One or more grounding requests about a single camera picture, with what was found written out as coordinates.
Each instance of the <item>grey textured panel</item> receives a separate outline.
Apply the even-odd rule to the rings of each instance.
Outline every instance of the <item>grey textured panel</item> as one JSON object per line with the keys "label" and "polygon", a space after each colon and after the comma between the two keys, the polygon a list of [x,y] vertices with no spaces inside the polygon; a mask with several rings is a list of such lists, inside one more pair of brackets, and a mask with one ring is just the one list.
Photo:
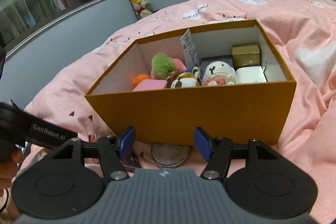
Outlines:
{"label": "grey textured panel", "polygon": [[137,170],[133,178],[111,182],[87,211],[67,219],[21,216],[15,224],[316,224],[308,214],[268,220],[239,208],[218,181],[192,169]]}

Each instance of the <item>pink box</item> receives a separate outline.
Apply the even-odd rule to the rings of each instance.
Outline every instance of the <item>pink box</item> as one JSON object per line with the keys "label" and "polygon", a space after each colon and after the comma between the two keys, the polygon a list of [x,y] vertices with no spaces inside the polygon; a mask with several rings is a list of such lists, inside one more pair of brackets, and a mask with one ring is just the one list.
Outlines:
{"label": "pink box", "polygon": [[141,90],[162,90],[167,87],[166,80],[152,80],[145,79],[142,80],[139,85],[137,85],[132,91],[141,91]]}

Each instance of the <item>pink bedsheet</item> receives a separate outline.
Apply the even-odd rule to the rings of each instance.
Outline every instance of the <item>pink bedsheet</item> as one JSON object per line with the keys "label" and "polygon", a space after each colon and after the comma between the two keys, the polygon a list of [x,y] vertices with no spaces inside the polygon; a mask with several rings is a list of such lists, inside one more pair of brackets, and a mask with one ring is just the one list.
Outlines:
{"label": "pink bedsheet", "polygon": [[[320,223],[336,217],[336,2],[330,0],[191,0],[162,9],[127,26],[94,51],[64,68],[26,111],[49,122],[78,132],[85,140],[110,133],[90,107],[84,94],[139,37],[211,21],[258,19],[276,45],[295,79],[297,89],[286,125],[274,148],[310,174],[319,189],[311,212]],[[135,152],[144,168],[150,161],[150,144],[136,143]],[[34,147],[28,166],[41,156]],[[230,172],[243,166],[234,161]],[[200,174],[205,166],[199,153],[183,167]]]}

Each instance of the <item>finger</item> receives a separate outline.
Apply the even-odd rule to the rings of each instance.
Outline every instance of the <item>finger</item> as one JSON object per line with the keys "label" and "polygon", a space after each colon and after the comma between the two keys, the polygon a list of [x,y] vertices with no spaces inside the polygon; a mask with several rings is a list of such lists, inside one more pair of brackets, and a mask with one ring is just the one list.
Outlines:
{"label": "finger", "polygon": [[11,155],[12,161],[14,161],[16,164],[20,164],[23,161],[23,153],[20,149],[15,150]]}
{"label": "finger", "polygon": [[0,163],[0,179],[11,179],[16,175],[17,164],[12,160]]}
{"label": "finger", "polygon": [[12,186],[11,179],[0,179],[0,189],[8,189]]}

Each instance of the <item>green pom pom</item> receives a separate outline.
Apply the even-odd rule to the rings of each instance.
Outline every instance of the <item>green pom pom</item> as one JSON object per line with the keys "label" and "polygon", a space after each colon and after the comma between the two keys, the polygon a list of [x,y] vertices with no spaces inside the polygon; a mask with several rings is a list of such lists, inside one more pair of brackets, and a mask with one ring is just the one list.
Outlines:
{"label": "green pom pom", "polygon": [[152,68],[154,74],[163,79],[169,77],[174,70],[176,70],[173,60],[162,52],[154,55],[152,59]]}

